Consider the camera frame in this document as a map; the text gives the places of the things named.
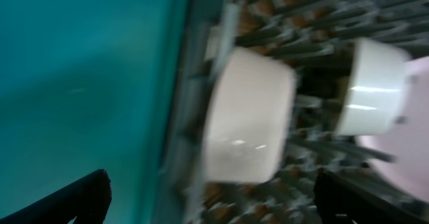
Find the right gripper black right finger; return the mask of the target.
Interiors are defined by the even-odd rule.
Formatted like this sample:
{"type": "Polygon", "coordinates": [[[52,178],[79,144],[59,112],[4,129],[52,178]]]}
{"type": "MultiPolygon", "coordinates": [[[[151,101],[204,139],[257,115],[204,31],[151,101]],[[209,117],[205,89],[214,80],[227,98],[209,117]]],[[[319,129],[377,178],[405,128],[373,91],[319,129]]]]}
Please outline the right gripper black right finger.
{"type": "Polygon", "coordinates": [[[331,172],[318,173],[313,191],[323,224],[426,224],[331,172]]]}

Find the large white plate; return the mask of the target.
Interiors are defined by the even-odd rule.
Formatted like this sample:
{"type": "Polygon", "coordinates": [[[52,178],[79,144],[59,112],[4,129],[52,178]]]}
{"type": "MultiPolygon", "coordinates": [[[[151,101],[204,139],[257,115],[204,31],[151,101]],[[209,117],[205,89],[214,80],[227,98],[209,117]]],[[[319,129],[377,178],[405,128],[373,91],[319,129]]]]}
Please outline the large white plate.
{"type": "Polygon", "coordinates": [[[428,57],[408,63],[414,81],[397,123],[381,135],[355,138],[359,146],[395,156],[392,163],[372,159],[370,167],[385,181],[428,201],[428,57]]]}

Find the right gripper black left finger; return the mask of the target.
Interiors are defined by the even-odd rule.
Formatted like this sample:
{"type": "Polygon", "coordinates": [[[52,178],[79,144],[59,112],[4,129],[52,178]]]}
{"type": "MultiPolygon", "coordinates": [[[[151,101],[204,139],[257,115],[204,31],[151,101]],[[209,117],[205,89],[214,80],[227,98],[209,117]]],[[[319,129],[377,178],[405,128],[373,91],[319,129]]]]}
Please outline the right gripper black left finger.
{"type": "Polygon", "coordinates": [[[106,170],[96,170],[1,219],[1,224],[102,224],[112,201],[106,170]]]}

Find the pink bowl with food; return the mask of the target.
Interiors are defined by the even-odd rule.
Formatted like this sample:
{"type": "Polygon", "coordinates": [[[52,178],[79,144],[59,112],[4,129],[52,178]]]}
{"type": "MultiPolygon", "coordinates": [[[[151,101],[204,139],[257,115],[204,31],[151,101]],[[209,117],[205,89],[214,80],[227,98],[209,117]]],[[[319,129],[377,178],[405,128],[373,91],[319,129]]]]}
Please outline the pink bowl with food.
{"type": "Polygon", "coordinates": [[[294,70],[236,47],[216,80],[204,126],[209,182],[262,183],[280,167],[296,94],[294,70]]]}

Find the white bowl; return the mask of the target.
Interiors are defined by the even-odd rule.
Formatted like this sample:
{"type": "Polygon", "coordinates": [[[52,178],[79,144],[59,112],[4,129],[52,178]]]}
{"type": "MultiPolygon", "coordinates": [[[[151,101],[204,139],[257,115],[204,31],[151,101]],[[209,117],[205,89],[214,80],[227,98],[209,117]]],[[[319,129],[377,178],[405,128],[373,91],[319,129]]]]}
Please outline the white bowl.
{"type": "Polygon", "coordinates": [[[405,50],[369,38],[357,38],[351,74],[335,135],[387,132],[404,106],[409,89],[405,50]]]}

